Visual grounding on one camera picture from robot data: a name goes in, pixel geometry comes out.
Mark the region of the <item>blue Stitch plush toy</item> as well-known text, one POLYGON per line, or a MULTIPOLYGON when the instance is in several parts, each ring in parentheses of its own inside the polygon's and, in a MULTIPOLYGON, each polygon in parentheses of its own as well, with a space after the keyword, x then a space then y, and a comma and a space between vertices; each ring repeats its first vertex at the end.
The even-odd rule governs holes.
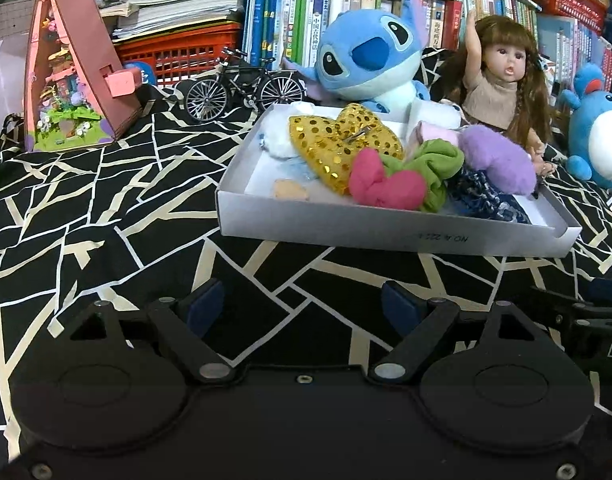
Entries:
POLYGON ((398 15, 379 9, 346 11, 322 33, 312 67, 292 62, 316 101, 359 103, 369 110, 427 122, 446 129, 460 126, 455 104, 434 102, 414 76, 428 44, 421 0, 402 0, 398 15))

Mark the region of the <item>pink fabric bow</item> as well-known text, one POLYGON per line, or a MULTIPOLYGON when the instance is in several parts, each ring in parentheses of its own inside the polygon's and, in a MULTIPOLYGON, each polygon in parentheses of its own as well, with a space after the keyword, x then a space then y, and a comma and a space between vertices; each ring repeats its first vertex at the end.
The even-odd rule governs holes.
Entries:
POLYGON ((373 148, 363 148, 353 160, 348 190, 357 204, 418 210, 425 199, 426 183, 414 170, 401 169, 388 174, 381 154, 373 148))

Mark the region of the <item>pink triangular miniature house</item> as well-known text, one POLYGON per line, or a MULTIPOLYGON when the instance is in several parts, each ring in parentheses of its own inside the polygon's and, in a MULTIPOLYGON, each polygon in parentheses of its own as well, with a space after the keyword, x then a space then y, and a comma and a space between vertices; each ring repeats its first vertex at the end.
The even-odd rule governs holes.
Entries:
POLYGON ((126 68, 94 0, 35 0, 24 81, 25 149, 118 140, 141 113, 142 75, 126 68))

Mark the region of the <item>white fluffy pompom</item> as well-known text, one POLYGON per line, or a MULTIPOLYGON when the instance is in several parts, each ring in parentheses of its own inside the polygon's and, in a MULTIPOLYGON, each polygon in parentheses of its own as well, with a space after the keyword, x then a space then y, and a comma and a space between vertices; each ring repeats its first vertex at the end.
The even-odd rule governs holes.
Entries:
POLYGON ((260 146, 271 157, 291 159, 298 156, 290 138, 290 118, 315 113, 312 103, 298 101, 291 104, 274 105, 262 117, 259 127, 260 146))

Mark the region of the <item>navy floral fabric pouch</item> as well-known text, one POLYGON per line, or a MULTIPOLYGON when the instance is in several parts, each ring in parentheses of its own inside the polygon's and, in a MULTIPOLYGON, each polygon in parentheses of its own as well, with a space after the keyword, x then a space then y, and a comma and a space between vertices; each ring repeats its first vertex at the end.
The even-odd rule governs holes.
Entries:
POLYGON ((463 166, 444 181, 452 206, 466 217, 530 224, 530 218, 511 194, 499 191, 484 171, 463 166))

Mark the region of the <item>pink soft cloth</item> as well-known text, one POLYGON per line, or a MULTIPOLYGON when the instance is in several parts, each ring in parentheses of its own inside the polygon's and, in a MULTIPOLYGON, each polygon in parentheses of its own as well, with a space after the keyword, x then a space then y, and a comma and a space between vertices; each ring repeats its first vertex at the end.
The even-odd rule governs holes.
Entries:
POLYGON ((428 122, 418 122, 409 133, 406 154, 412 156, 424 142, 433 140, 443 140, 458 146, 459 133, 457 130, 432 125, 428 122))

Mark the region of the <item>purple fluffy plush toy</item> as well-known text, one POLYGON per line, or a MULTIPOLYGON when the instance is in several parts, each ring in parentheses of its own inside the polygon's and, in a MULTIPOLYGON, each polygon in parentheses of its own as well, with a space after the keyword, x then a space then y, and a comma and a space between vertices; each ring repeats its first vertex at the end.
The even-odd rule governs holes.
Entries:
POLYGON ((518 144, 483 125, 470 125, 458 136, 464 161, 483 171, 500 192, 527 196, 534 192, 537 174, 530 158, 518 144))

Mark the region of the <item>green fabric scrunchie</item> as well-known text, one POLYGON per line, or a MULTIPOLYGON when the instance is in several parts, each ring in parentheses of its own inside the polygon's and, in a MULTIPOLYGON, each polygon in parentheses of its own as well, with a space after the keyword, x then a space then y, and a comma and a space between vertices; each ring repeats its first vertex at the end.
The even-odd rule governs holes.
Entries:
POLYGON ((445 181, 461 171, 464 154, 448 141, 433 139, 419 145, 410 159, 401 160, 387 154, 382 154, 380 159, 388 176, 402 170, 420 174, 426 186, 421 210, 439 212, 447 200, 445 181))

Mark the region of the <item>black white patterned tablecloth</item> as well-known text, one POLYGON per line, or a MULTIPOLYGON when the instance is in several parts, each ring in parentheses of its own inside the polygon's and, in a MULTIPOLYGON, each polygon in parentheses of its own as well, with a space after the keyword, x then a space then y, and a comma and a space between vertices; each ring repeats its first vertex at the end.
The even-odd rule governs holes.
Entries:
POLYGON ((612 211, 559 169, 548 187, 582 228, 563 258, 410 254, 225 237, 215 192, 256 116, 190 124, 146 87, 146 116, 105 148, 0 157, 0 466, 18 454, 9 382, 39 336, 93 301, 134 310, 225 286, 206 343, 228 363, 370 365, 399 342, 382 313, 395 281, 468 310, 533 287, 587 298, 612 280, 612 211))

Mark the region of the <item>gold sequin heart pillow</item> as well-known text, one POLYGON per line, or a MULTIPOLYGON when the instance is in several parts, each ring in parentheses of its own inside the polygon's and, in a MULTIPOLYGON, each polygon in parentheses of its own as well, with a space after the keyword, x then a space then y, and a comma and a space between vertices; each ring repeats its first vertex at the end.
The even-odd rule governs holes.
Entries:
POLYGON ((291 116, 289 135, 293 148, 330 190, 348 195, 353 161, 364 148, 403 160, 398 136, 367 107, 348 104, 337 118, 291 116))

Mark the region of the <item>white cardboard box tray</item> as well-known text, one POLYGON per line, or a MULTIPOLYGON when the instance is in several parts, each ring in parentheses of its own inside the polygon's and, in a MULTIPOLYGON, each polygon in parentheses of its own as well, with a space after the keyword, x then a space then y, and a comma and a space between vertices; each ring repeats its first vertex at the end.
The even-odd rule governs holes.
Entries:
POLYGON ((289 173, 260 141, 267 122, 286 126, 296 112, 288 104, 269 107, 230 162, 216 191, 225 236, 430 254, 560 258, 582 232, 546 186, 535 198, 520 198, 527 224, 460 216, 453 206, 438 214, 362 206, 315 180, 305 183, 304 200, 278 198, 274 184, 289 173))

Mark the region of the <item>blue round plush toy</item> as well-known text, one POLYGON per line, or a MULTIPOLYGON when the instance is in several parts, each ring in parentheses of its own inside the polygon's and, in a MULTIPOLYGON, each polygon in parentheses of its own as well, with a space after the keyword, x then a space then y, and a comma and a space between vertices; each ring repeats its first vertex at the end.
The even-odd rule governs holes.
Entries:
POLYGON ((571 111, 566 169, 578 180, 594 181, 612 192, 612 93, 601 68, 592 63, 577 71, 573 89, 558 101, 571 111))

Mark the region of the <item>black miniature bicycle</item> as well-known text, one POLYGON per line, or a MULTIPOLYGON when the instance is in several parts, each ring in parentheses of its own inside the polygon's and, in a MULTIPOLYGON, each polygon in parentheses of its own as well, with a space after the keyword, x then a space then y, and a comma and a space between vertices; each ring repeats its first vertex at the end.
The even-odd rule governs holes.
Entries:
POLYGON ((295 70, 274 70, 273 56, 263 56, 253 66, 248 54, 223 47, 214 73, 195 78, 181 91, 182 105, 190 119, 206 124, 225 117, 241 104, 256 113, 263 113, 274 104, 292 104, 306 98, 306 88, 295 70))

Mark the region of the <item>brown haired baby doll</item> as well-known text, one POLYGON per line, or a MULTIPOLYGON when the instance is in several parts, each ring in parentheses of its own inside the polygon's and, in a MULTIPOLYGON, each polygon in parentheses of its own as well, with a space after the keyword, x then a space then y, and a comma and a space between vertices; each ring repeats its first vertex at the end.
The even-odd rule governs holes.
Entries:
POLYGON ((535 38, 520 23, 470 12, 462 45, 440 66, 440 96, 458 104, 469 122, 524 148, 538 176, 556 171, 544 159, 551 134, 546 78, 535 38))

